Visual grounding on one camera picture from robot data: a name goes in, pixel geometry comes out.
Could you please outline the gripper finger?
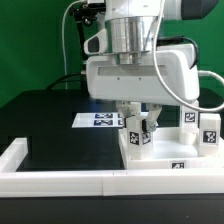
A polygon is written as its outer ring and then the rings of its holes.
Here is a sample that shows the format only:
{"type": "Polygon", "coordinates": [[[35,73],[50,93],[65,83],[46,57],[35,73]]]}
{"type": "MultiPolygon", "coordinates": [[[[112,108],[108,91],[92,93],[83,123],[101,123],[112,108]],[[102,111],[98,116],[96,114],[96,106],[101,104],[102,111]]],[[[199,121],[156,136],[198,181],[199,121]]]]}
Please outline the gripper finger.
{"type": "Polygon", "coordinates": [[[131,102],[128,102],[128,101],[117,101],[116,102],[117,111],[122,118],[132,117],[130,109],[129,109],[130,103],[131,102]]]}
{"type": "Polygon", "coordinates": [[[162,106],[159,104],[147,104],[146,109],[148,114],[142,120],[142,130],[144,132],[154,132],[156,130],[157,119],[162,111],[162,106]]]}

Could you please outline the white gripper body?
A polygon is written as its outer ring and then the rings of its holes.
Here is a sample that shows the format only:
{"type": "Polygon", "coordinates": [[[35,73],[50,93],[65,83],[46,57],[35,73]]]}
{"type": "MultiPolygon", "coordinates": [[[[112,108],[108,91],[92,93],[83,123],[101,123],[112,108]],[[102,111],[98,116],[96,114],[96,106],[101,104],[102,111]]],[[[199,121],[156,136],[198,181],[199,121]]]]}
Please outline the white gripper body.
{"type": "MultiPolygon", "coordinates": [[[[94,99],[178,105],[162,87],[156,75],[152,53],[141,56],[137,65],[118,65],[107,50],[105,29],[84,43],[87,87],[94,99]]],[[[199,97],[199,78],[193,44],[159,46],[156,59],[165,84],[187,103],[199,97]]]]}

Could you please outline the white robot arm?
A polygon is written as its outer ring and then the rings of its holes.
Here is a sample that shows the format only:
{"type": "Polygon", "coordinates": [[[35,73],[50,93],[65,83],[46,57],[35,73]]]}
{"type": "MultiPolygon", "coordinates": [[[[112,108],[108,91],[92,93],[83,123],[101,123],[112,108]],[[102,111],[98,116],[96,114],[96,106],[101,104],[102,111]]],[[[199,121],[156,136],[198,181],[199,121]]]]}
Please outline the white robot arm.
{"type": "Polygon", "coordinates": [[[200,112],[197,45],[183,37],[162,37],[166,20],[206,17],[219,0],[103,0],[102,28],[85,42],[87,86],[94,99],[117,103],[126,120],[133,102],[148,105],[142,129],[152,132],[164,105],[200,112]]]}

